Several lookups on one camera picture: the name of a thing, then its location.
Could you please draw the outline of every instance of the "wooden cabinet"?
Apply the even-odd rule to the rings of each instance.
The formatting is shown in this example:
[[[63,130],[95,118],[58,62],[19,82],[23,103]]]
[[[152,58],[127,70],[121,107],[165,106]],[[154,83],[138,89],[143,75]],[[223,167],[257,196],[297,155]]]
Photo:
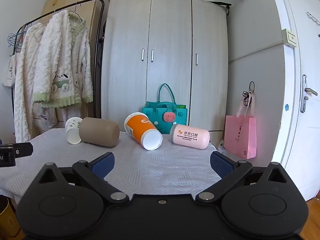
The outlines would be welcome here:
[[[116,121],[146,103],[151,0],[111,0],[101,74],[101,116]]]
[[[225,10],[192,0],[193,58],[190,126],[221,131],[228,89]]]
[[[211,131],[217,145],[227,101],[225,9],[201,0],[110,0],[101,80],[101,117],[121,130],[168,83],[187,105],[187,124]],[[172,101],[168,90],[160,100]]]
[[[191,0],[152,0],[147,101],[156,102],[159,87],[167,83],[173,90],[176,103],[189,106],[191,50]],[[172,101],[168,89],[161,90],[160,100]]]

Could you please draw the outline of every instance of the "wooden floor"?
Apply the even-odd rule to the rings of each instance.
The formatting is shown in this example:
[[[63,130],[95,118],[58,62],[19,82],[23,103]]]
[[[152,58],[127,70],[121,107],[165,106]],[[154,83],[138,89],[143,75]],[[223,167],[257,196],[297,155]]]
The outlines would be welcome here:
[[[320,239],[320,200],[310,199],[308,202],[309,217],[300,236],[304,240]]]

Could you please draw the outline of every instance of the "black strap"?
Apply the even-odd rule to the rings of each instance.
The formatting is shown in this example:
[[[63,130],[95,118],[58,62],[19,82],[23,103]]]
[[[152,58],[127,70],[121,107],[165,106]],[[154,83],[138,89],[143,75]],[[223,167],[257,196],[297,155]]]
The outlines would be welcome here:
[[[228,13],[227,16],[229,16],[230,14],[230,6],[232,6],[231,3],[226,3],[226,2],[213,2],[213,1],[209,1],[211,3],[217,4],[217,5],[224,5],[227,9],[228,9]]]

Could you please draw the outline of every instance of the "green trim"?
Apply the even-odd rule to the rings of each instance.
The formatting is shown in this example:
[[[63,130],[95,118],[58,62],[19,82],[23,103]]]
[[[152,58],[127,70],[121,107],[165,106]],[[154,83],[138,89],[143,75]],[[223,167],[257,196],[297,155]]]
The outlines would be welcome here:
[[[50,94],[48,93],[34,93],[33,94],[33,101],[36,102],[49,102],[50,101]]]
[[[68,12],[69,19],[71,22],[71,49],[75,45],[76,37],[78,34],[85,28],[85,20],[81,21],[78,15],[76,15],[74,12]]]
[[[83,101],[85,102],[85,103],[91,103],[91,102],[93,102],[93,97],[92,96],[90,96],[90,97],[84,97],[84,98],[82,98],[83,99]]]
[[[42,103],[42,107],[57,108],[57,107],[71,106],[79,103],[81,103],[80,97],[71,96],[71,97],[51,99],[49,103]]]

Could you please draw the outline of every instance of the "blue gripper pad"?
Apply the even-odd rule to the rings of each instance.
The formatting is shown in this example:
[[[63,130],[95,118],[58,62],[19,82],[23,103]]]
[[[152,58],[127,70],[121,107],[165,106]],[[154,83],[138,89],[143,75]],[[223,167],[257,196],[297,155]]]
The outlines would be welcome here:
[[[99,178],[103,179],[112,171],[115,166],[115,156],[112,152],[107,152],[104,155],[96,158],[88,163],[88,168]]]
[[[223,179],[237,167],[237,163],[215,151],[210,156],[211,168]]]

